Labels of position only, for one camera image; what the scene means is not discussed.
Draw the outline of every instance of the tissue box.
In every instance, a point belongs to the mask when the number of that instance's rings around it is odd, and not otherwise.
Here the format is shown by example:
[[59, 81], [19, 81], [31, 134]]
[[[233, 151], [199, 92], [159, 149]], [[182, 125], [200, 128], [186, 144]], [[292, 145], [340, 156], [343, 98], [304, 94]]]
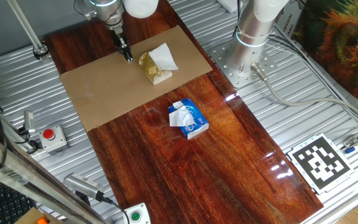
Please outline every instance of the tissue box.
[[181, 129], [191, 139], [209, 128], [209, 123], [191, 99], [178, 101], [168, 108], [170, 126]]

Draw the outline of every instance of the cardboard sheet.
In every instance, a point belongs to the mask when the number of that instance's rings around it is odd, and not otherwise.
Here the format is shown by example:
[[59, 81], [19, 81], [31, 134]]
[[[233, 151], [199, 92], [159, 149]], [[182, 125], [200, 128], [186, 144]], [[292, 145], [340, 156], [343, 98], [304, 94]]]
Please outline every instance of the cardboard sheet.
[[[139, 66], [139, 57], [163, 43], [167, 43], [179, 69], [168, 80], [153, 85]], [[86, 131], [212, 70], [178, 26], [133, 45], [131, 51], [132, 63], [116, 52], [60, 76]]]

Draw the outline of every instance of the metal mounting plate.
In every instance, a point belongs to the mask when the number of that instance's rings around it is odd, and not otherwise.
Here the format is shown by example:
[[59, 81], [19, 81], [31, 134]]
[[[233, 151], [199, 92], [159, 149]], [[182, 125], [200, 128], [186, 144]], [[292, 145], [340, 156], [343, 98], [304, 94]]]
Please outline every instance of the metal mounting plate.
[[[232, 85], [235, 88], [239, 89], [249, 83], [252, 83], [255, 80], [258, 80], [259, 77], [256, 73], [239, 73], [237, 70], [232, 70], [227, 67], [225, 56], [227, 51], [229, 50], [229, 47], [234, 41], [235, 40], [231, 40], [229, 42], [212, 48], [209, 51], [209, 54], [215, 61], [215, 63], [218, 65], [218, 67], [222, 70], [223, 74], [225, 74], [225, 76], [227, 76], [227, 78], [230, 80]], [[266, 52], [262, 53], [262, 58], [262, 63], [259, 64], [262, 71], [264, 71], [268, 75], [269, 73], [273, 73], [277, 70], [276, 63], [270, 58], [270, 56]]]

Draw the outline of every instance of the white tissue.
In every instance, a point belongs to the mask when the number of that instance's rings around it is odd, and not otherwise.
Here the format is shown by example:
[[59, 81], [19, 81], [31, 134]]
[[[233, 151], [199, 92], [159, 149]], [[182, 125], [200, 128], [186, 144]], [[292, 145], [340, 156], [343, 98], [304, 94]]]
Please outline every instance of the white tissue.
[[194, 118], [181, 101], [172, 104], [177, 110], [169, 114], [169, 125], [171, 127], [184, 127], [195, 124]]
[[150, 51], [149, 55], [158, 66], [160, 71], [172, 71], [178, 69], [177, 65], [175, 65], [175, 62], [173, 61], [171, 51], [169, 51], [168, 45], [166, 43]]

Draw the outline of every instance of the dark wood surface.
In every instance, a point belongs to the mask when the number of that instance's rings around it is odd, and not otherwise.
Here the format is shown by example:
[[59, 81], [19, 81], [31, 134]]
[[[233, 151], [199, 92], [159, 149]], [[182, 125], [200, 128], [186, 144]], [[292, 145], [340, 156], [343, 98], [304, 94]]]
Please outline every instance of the dark wood surface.
[[[88, 132], [119, 204], [145, 202], [153, 224], [300, 223], [317, 212], [321, 202], [244, 102], [226, 101], [235, 90], [169, 3], [146, 19], [124, 14], [132, 45], [176, 25], [213, 71]], [[115, 52], [102, 22], [45, 41], [60, 73]], [[187, 97], [210, 123], [191, 140], [168, 123], [168, 107]]]

